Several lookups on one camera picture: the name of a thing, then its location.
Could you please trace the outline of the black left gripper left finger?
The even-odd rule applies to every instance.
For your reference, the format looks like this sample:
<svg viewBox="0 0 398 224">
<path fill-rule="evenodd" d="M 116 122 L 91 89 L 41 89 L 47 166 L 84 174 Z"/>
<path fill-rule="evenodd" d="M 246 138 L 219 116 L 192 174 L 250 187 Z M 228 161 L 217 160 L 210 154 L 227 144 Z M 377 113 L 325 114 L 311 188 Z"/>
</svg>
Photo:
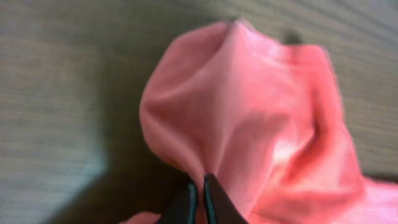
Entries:
<svg viewBox="0 0 398 224">
<path fill-rule="evenodd" d="M 196 224 L 198 191 L 193 182 L 182 189 L 157 224 Z"/>
</svg>

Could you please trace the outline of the red printed t-shirt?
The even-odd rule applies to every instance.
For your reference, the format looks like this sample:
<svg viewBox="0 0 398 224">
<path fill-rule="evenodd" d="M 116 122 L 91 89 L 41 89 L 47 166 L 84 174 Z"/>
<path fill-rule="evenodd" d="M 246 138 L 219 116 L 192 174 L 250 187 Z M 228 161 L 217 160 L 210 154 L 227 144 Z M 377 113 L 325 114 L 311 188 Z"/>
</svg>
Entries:
<svg viewBox="0 0 398 224">
<path fill-rule="evenodd" d="M 213 174 L 249 223 L 396 223 L 397 185 L 358 164 L 333 66 L 243 21 L 177 37 L 144 89 L 150 150 L 204 193 Z"/>
</svg>

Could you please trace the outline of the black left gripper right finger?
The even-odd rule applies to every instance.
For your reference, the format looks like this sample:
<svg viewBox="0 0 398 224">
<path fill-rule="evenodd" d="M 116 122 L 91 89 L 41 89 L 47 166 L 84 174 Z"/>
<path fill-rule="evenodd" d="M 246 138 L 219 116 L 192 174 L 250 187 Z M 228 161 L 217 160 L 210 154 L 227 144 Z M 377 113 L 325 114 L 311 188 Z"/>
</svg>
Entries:
<svg viewBox="0 0 398 224">
<path fill-rule="evenodd" d="M 214 174 L 205 176 L 203 190 L 208 224 L 248 224 Z"/>
</svg>

